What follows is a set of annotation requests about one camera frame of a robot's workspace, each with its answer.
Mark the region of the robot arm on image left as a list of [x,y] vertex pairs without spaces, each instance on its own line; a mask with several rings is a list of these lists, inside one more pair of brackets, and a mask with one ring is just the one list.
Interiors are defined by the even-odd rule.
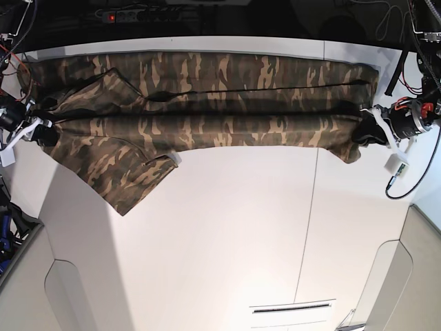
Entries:
[[30,63],[22,62],[15,54],[15,50],[21,45],[34,25],[38,2],[2,1],[1,5],[7,7],[1,16],[7,15],[11,10],[14,11],[17,6],[25,6],[16,30],[1,33],[1,71],[6,70],[11,58],[14,57],[29,76],[29,83],[22,97],[13,97],[7,92],[1,91],[1,131],[9,132],[8,139],[1,142],[1,154],[5,155],[12,151],[13,146],[21,139],[35,141],[40,146],[53,147],[59,139],[59,134],[53,128],[50,115],[44,110],[30,109],[35,104],[31,94],[39,81],[35,79]]

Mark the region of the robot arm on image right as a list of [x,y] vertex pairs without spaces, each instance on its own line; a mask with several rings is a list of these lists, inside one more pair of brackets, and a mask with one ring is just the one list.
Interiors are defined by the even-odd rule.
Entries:
[[[440,2],[407,1],[403,15],[404,45],[384,94],[390,97],[397,83],[409,93],[389,107],[368,110],[352,139],[360,145],[376,143],[393,148],[404,139],[427,133],[440,124]],[[404,67],[411,51],[421,77],[419,87],[405,78]]]

